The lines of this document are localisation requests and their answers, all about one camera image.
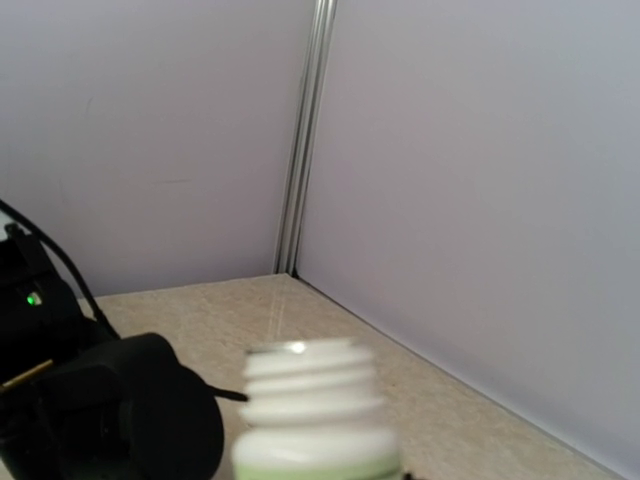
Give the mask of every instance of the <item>white bottle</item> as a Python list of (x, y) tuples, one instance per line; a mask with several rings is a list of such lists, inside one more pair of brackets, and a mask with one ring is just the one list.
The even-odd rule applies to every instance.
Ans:
[(250, 351), (240, 413), (252, 429), (233, 448), (236, 480), (399, 480), (373, 360), (350, 339)]

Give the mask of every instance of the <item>speckled countertop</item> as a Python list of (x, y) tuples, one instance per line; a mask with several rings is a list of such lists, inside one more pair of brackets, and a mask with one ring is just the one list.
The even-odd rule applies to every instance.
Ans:
[[(166, 336), (182, 363), (223, 388), (242, 388), (243, 352), (251, 345), (332, 336), (366, 341), (379, 358), (406, 466), (420, 478), (617, 478), (288, 276), (115, 295), (99, 302), (123, 336), (149, 331)], [(243, 425), (235, 404), (220, 403), (232, 443)], [(216, 480), (233, 478), (227, 454), (228, 448)], [(0, 480), (9, 478), (0, 467)]]

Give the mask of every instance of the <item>marble surface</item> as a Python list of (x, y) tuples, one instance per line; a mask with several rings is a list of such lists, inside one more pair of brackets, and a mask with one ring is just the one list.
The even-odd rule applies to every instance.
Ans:
[[(377, 352), (406, 467), (429, 480), (617, 478), (285, 275), (115, 295), (99, 303), (123, 335), (155, 331), (181, 361), (241, 389), (243, 352), (275, 340), (355, 336)], [(222, 400), (228, 443), (243, 430)], [(228, 449), (216, 480), (231, 480)], [(0, 471), (0, 480), (10, 477)]]

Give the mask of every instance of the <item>metal corner post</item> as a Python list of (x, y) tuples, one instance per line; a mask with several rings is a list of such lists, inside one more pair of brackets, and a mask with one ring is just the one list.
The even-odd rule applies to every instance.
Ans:
[(295, 275), (313, 141), (337, 0), (316, 0), (301, 78), (291, 161), (276, 247), (275, 273)]

